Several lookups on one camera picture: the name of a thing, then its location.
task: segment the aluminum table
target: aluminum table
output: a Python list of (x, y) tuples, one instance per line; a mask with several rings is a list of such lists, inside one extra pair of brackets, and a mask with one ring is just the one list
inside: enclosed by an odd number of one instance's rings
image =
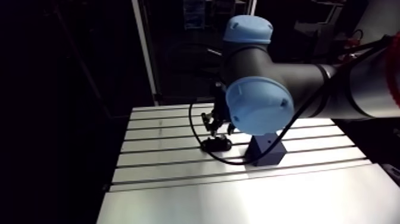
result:
[[(202, 139), (211, 109), (193, 106)], [(229, 138), (218, 155), (241, 161), (251, 136)], [(134, 108), (98, 224), (400, 223), (398, 186), (330, 119), (297, 120), (283, 145), (276, 166), (230, 166), (199, 150), (188, 105)]]

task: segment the black cable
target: black cable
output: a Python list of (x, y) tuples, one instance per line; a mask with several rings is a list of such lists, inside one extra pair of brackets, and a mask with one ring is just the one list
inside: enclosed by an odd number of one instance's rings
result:
[(364, 32), (363, 32), (363, 30), (361, 30), (361, 29), (354, 30), (354, 32), (353, 32), (353, 34), (351, 35), (351, 37), (353, 37), (354, 34), (356, 34), (357, 32), (360, 33), (360, 37), (358, 38), (358, 40), (360, 41), (360, 40), (362, 40), (363, 37), (364, 37)]
[[(227, 161), (223, 158), (217, 157), (216, 155), (214, 155), (211, 152), (208, 152), (208, 155), (210, 155), (212, 158), (214, 158), (215, 160), (218, 160), (222, 163), (226, 163), (229, 165), (236, 165), (236, 166), (242, 166), (242, 165), (246, 165), (246, 164), (251, 164), (254, 163), (256, 161), (258, 161), (259, 159), (263, 158), (265, 155), (267, 155), (284, 137), (284, 135), (286, 134), (286, 132), (288, 132), (288, 130), (290, 129), (290, 127), (293, 125), (293, 123), (297, 120), (297, 118), (299, 118), (301, 116), (301, 114), (313, 103), (313, 101), (324, 91), (329, 91), (330, 88), (332, 88), (336, 82), (338, 82), (341, 78), (345, 77), (347, 74), (349, 74), (349, 72), (351, 71), (351, 68), (353, 68), (355, 65), (357, 65), (358, 63), (360, 63), (361, 61), (365, 60), (366, 58), (368, 58), (369, 56), (375, 54), (376, 52), (382, 50), (383, 48), (385, 48), (388, 45), (388, 43), (386, 42), (381, 42), (380, 44), (378, 44), (377, 46), (375, 46), (373, 49), (365, 52), (364, 54), (360, 55), (358, 58), (350, 61), (347, 64), (344, 64), (342, 66), (340, 66), (337, 70), (336, 75), (334, 75), (332, 78), (330, 78), (327, 82), (325, 82), (321, 87), (319, 87), (308, 99), (307, 101), (303, 104), (303, 106), (301, 106), (301, 108), (295, 113), (295, 115), (292, 117), (292, 119), (290, 120), (290, 122), (285, 126), (285, 128), (282, 130), (281, 134), (274, 140), (274, 142), (272, 142), (272, 144), (267, 148), (267, 150), (265, 150), (263, 153), (261, 153), (258, 157), (256, 158), (252, 158), (251, 160), (247, 160), (247, 161), (243, 161), (243, 162), (232, 162), (232, 161)], [(195, 136), (196, 140), (198, 141), (200, 147), (202, 148), (203, 145), (200, 141), (199, 136), (196, 133), (196, 130), (193, 126), (193, 121), (192, 121), (192, 107), (193, 104), (195, 102), (192, 102), (189, 106), (189, 123), (190, 123), (190, 128), (192, 129), (193, 135)]]
[[(350, 53), (354, 53), (357, 51), (362, 51), (365, 49), (373, 48), (374, 46), (378, 46), (383, 43), (389, 44), (391, 42), (391, 40), (392, 40), (391, 37), (384, 36), (382, 39), (380, 39), (378, 41), (373, 41), (373, 42), (366, 43), (366, 44), (363, 44), (360, 46), (355, 46), (353, 48), (345, 48), (345, 49), (331, 51), (331, 52), (324, 53), (324, 54), (313, 55), (313, 56), (311, 56), (311, 58), (308, 58), (308, 59), (315, 60), (315, 59), (322, 59), (322, 58), (327, 58), (327, 57), (328, 58), (338, 57), (343, 54), (350, 54)], [(304, 58), (290, 58), (288, 60), (284, 60), (284, 62), (297, 62), (297, 61), (304, 61)]]

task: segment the blue joint cap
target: blue joint cap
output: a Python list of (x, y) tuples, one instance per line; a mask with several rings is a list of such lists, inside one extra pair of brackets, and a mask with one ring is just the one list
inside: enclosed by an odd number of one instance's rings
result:
[(253, 15), (237, 15), (228, 22), (224, 41), (269, 44), (272, 31), (272, 24), (264, 18)]
[(265, 135), (282, 129), (295, 110), (289, 91), (266, 77), (238, 79), (228, 87), (225, 97), (232, 123), (250, 135)]

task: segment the robotic arm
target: robotic arm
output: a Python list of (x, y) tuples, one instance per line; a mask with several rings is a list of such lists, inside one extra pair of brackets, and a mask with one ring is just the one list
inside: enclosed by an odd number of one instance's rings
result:
[[(212, 113), (202, 114), (213, 136), (223, 123), (230, 123), (228, 133), (238, 128), (264, 135), (282, 129), (336, 74), (329, 65), (273, 63), (267, 53), (272, 31), (272, 25), (260, 17), (240, 15), (229, 21), (221, 67), (225, 83), (216, 83), (212, 90)], [(301, 117), (400, 117), (400, 73), (388, 76), (384, 53), (377, 51), (352, 67), (340, 85), (320, 94)]]

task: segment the wall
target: wall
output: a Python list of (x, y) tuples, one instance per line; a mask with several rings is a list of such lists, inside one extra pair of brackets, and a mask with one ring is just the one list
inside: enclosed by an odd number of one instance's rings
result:
[(400, 31), (399, 12), (399, 0), (370, 0), (357, 26), (357, 29), (364, 32), (362, 43), (376, 41), (385, 34), (394, 35)]

